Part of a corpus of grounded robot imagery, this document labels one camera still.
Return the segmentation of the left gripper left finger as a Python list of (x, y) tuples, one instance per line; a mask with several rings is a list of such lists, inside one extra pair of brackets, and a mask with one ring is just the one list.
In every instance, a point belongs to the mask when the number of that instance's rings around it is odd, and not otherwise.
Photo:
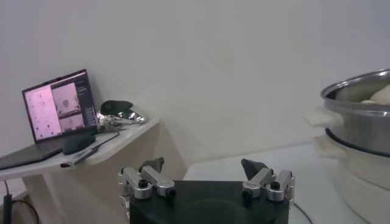
[(147, 200), (153, 194), (164, 198), (176, 195), (175, 182), (161, 174), (163, 157), (144, 162), (138, 169), (123, 167), (117, 174), (119, 196)]

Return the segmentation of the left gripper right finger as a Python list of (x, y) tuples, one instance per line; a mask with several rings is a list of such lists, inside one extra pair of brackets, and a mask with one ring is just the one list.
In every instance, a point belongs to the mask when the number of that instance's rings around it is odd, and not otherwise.
[(242, 159), (241, 165), (247, 177), (243, 182), (242, 195), (245, 202), (260, 198), (265, 194), (269, 201), (294, 203), (295, 177), (290, 170), (274, 170), (261, 162)]

